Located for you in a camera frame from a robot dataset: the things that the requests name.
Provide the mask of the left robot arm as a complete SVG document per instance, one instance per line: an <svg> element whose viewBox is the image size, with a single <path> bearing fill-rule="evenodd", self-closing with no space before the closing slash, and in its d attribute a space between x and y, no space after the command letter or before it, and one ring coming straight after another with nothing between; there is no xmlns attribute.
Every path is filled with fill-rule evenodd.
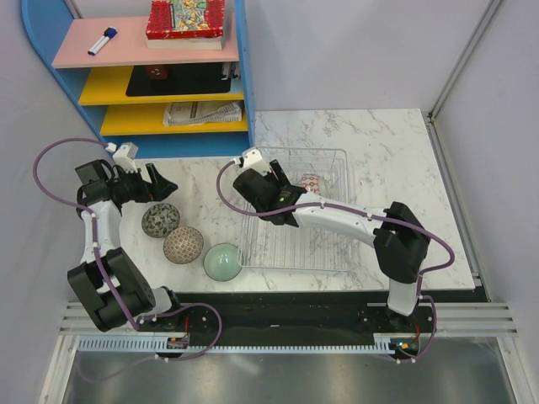
<svg viewBox="0 0 539 404"><path fill-rule="evenodd" d="M167 331L184 324L184 309L166 286L152 288L120 245L122 205L161 202L178 189L154 164L146 165L150 180L138 168L127 172L105 160L76 168L77 213L85 225L81 263L67 280L93 324L102 332L121 327L128 318L155 316Z"/></svg>

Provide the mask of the brown lattice bowl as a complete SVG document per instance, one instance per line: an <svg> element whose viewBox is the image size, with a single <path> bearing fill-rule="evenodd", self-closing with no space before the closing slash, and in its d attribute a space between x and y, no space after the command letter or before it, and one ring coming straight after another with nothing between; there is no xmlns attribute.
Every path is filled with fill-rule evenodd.
<svg viewBox="0 0 539 404"><path fill-rule="evenodd" d="M163 253L174 264L195 261L204 247L202 234L191 226L181 226L171 231L164 240Z"/></svg>

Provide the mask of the grey floral bowl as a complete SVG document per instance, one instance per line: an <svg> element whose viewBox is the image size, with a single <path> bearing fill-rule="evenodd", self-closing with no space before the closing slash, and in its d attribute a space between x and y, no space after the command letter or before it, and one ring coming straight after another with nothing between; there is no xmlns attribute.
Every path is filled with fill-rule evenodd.
<svg viewBox="0 0 539 404"><path fill-rule="evenodd" d="M160 203L146 210L141 219L144 233L153 238L163 238L179 227L179 210L168 203Z"/></svg>

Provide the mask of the blue triangle pattern bowl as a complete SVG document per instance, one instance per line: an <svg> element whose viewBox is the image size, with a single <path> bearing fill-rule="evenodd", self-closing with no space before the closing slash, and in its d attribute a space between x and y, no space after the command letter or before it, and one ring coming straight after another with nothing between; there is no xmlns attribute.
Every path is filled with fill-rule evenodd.
<svg viewBox="0 0 539 404"><path fill-rule="evenodd" d="M327 193L326 181L316 173L304 173L301 180L302 186L314 194L325 196Z"/></svg>

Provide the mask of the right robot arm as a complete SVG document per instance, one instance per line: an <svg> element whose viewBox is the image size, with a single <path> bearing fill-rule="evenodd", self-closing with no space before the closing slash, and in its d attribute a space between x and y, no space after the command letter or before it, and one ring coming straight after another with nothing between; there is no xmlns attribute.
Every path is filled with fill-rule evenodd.
<svg viewBox="0 0 539 404"><path fill-rule="evenodd" d="M369 209L341 204L291 184L276 160L266 162L260 156L251 162L238 157L232 164L240 168L232 186L261 220L332 231L372 247L379 269L389 278L387 325L401 332L415 323L419 270L430 239L406 205Z"/></svg>

